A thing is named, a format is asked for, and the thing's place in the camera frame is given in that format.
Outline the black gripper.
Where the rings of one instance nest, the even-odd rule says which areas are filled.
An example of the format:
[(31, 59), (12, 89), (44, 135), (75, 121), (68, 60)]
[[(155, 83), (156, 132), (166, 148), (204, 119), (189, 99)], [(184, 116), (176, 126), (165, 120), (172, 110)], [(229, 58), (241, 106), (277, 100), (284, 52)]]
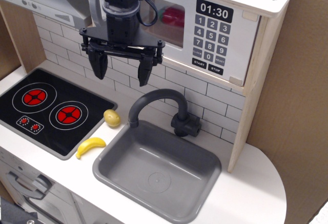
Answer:
[(126, 18), (107, 17), (105, 26), (81, 28), (81, 44), (88, 55), (95, 76), (103, 79), (107, 67), (107, 55), (140, 60), (139, 86), (148, 83), (153, 66), (161, 64), (165, 42), (143, 30), (136, 15)]

